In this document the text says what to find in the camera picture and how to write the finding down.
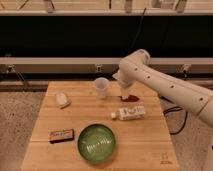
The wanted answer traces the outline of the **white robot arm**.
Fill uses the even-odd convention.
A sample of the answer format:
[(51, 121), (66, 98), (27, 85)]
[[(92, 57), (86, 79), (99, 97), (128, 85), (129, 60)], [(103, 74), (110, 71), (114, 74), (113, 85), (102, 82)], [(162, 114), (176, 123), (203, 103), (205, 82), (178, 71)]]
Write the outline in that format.
[(212, 136), (202, 171), (213, 171), (213, 90), (152, 69), (150, 60), (150, 54), (145, 49), (139, 49), (119, 61), (113, 78), (121, 87), (123, 98), (129, 96), (129, 89), (135, 82), (140, 82), (209, 126)]

